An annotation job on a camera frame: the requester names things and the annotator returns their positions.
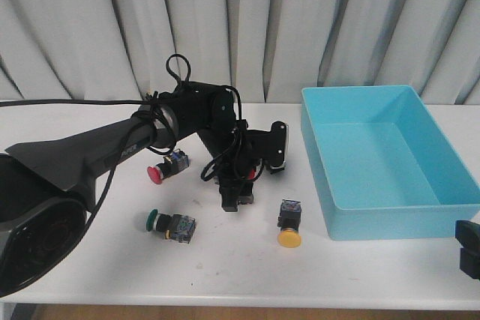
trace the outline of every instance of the curtain fold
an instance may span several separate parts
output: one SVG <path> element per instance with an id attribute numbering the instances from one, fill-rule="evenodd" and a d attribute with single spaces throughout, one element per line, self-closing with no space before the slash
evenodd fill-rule
<path id="1" fill-rule="evenodd" d="M 409 84 L 425 103 L 479 104 L 479 14 L 480 0 L 0 0 L 0 99 L 171 91 L 179 52 L 192 81 L 248 102 Z"/>

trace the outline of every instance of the white table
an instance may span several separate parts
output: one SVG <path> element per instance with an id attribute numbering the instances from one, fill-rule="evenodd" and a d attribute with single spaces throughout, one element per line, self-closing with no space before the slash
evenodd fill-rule
<path id="1" fill-rule="evenodd" d="M 429 106 L 480 180 L 480 106 Z M 135 106 L 24 106 L 0 109 L 0 149 L 57 139 L 130 116 Z M 221 208 L 218 188 L 200 180 L 209 161 L 197 136 L 179 143 L 192 165 L 153 184 L 145 150 L 120 165 L 81 244 L 8 303 L 209 305 L 480 310 L 480 282 L 461 272 L 454 238 L 332 241 L 327 235 L 300 132 L 298 104 L 246 104 L 250 128 L 289 124 L 284 172 L 255 183 L 255 203 Z M 98 184 L 98 193 L 105 177 Z M 301 201 L 299 248 L 280 247 L 282 199 Z M 195 217 L 190 244 L 145 231 L 151 209 Z"/>

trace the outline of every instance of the white tabletop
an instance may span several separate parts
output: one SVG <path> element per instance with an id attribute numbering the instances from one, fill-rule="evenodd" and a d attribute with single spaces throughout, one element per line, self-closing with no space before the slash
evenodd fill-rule
<path id="1" fill-rule="evenodd" d="M 473 176 L 480 180 L 480 106 L 429 106 Z M 0 149 L 57 139 L 119 121 L 135 106 L 24 106 L 0 109 Z M 42 279 L 5 302 L 236 307 L 480 310 L 480 282 L 461 272 L 454 238 L 332 241 L 326 232 L 300 131 L 298 104 L 246 104 L 251 129 L 289 124 L 286 170 L 265 172 L 255 203 L 221 208 L 218 188 L 200 180 L 209 154 L 197 136 L 179 143 L 190 168 L 162 185 L 141 151 L 117 169 L 81 244 Z M 103 187 L 105 177 L 98 184 Z M 302 245 L 278 245 L 282 199 L 301 201 Z M 145 230 L 151 209 L 195 217 L 190 244 Z"/>

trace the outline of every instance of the blue plastic tray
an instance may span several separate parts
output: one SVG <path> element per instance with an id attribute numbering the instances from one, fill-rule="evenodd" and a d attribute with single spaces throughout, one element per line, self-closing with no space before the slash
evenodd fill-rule
<path id="1" fill-rule="evenodd" d="M 406 85 L 305 88 L 303 133 L 334 240 L 438 238 L 480 210 L 480 188 Z"/>

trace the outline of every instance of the yellow push button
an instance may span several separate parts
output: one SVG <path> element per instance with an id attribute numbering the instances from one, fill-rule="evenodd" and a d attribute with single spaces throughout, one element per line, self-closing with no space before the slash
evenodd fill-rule
<path id="1" fill-rule="evenodd" d="M 277 240 L 282 247 L 299 247 L 302 237 L 294 229 L 284 229 L 278 234 Z"/>

